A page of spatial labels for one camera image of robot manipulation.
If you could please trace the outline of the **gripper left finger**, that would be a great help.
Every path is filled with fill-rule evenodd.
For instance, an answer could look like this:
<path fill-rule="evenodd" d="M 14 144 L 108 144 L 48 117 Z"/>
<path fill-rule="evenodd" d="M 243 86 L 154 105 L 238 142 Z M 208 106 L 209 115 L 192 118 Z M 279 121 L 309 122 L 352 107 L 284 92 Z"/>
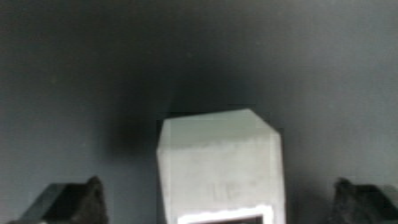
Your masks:
<path fill-rule="evenodd" d="M 103 183 L 53 183 L 16 220 L 16 224 L 108 224 Z"/>

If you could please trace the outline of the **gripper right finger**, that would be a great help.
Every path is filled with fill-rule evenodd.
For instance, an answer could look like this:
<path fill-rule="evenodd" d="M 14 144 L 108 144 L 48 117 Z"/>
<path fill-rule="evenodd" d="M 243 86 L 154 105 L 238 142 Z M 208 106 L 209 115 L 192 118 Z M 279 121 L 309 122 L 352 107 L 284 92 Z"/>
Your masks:
<path fill-rule="evenodd" d="M 339 178 L 334 190 L 332 224 L 398 224 L 398 206 L 375 185 Z"/>

